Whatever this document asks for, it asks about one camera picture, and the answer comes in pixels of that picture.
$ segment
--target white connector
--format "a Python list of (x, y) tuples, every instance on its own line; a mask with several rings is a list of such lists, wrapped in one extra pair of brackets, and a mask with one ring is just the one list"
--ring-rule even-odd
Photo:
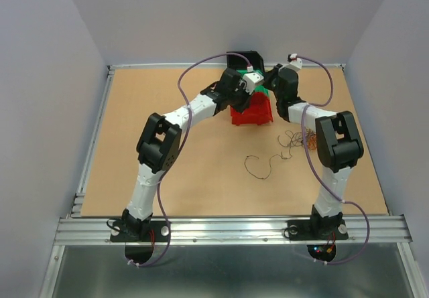
[(302, 68), (302, 59), (298, 58), (297, 54), (290, 54), (289, 59), (290, 63), (287, 64), (285, 67), (299, 72)]
[(243, 80), (246, 82), (246, 91), (251, 94), (262, 83), (263, 76), (257, 72), (248, 72), (243, 75)]

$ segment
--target tan board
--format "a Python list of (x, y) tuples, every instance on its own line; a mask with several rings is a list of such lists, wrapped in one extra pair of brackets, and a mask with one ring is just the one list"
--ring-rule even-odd
[[(82, 216), (120, 216), (128, 204), (137, 177), (135, 146), (148, 116), (164, 114), (184, 104), (177, 79), (183, 69), (116, 70), (113, 79), (95, 158), (88, 178)], [(183, 87), (190, 99), (218, 80), (222, 69), (199, 68), (189, 72)], [(355, 109), (343, 72), (331, 70), (334, 97), (328, 110)], [(329, 94), (329, 81), (323, 70), (305, 68), (300, 73), (300, 96), (310, 102), (324, 102)], [(300, 126), (283, 121), (275, 111), (274, 122), (263, 126), (231, 124), (229, 109), (207, 119), (191, 130), (188, 142), (162, 183), (161, 193), (166, 212), (171, 216), (234, 216), (309, 214), (319, 184), (307, 164), (301, 147), (292, 149), (293, 158), (273, 158), (272, 174), (259, 180), (244, 167), (247, 155), (249, 169), (258, 176), (269, 172), (269, 158), (287, 149), (286, 130), (298, 132)], [(387, 213), (381, 189), (364, 141), (365, 154), (353, 170), (345, 198), (362, 205), (369, 214)], [(313, 162), (321, 171), (317, 154)], [(346, 214), (358, 213), (353, 207)], [(160, 215), (158, 204), (154, 214)]]

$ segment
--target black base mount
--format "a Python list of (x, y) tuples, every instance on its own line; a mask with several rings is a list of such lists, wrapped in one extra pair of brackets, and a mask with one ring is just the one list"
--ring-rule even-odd
[(343, 220), (343, 213), (336, 216), (321, 217), (313, 206), (308, 220), (288, 220), (285, 237), (291, 241), (327, 240), (332, 233), (336, 240), (347, 240), (349, 234)]
[(112, 231), (110, 235), (111, 242), (145, 242), (149, 245), (125, 245), (124, 255), (129, 261), (132, 261), (134, 265), (142, 265), (146, 263), (154, 253), (154, 247), (151, 245), (151, 232), (153, 231), (154, 240), (157, 244), (166, 244), (170, 238), (168, 231), (167, 222), (161, 221), (150, 221), (150, 217), (139, 224), (139, 232), (134, 232), (129, 228), (129, 225), (122, 219), (114, 220), (112, 223)]

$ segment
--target white wall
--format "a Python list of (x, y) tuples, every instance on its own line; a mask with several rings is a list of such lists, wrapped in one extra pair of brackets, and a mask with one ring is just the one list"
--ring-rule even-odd
[(346, 77), (387, 205), (429, 281), (429, 0), (384, 0)]
[(108, 64), (258, 50), (346, 62), (383, 0), (74, 0)]
[(72, 0), (0, 0), (0, 297), (38, 297), (106, 76)]

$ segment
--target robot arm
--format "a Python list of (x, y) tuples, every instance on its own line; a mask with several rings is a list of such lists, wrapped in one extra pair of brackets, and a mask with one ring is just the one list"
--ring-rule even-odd
[(154, 113), (148, 118), (137, 144), (137, 181), (131, 201), (122, 213), (120, 226), (117, 225), (119, 229), (135, 240), (147, 234), (157, 185), (179, 155), (182, 131), (215, 116), (227, 106), (243, 112), (249, 107), (255, 87), (262, 81), (263, 76), (256, 72), (241, 75), (227, 68), (221, 79), (205, 88), (189, 106), (162, 116)]
[(326, 238), (344, 223), (341, 210), (343, 194), (353, 167), (363, 156), (363, 144), (352, 113), (323, 110), (298, 96), (297, 71), (300, 67), (292, 63), (299, 61), (299, 58), (294, 58), (286, 67), (278, 64), (267, 73), (264, 82), (264, 87), (274, 92), (278, 113), (285, 121), (300, 124), (306, 110), (304, 126), (316, 132), (318, 158), (323, 164), (321, 186), (313, 205), (310, 225), (295, 229), (296, 233), (290, 234), (291, 240), (294, 236), (296, 240), (302, 239), (297, 236), (299, 231), (304, 236), (311, 234), (315, 238)]

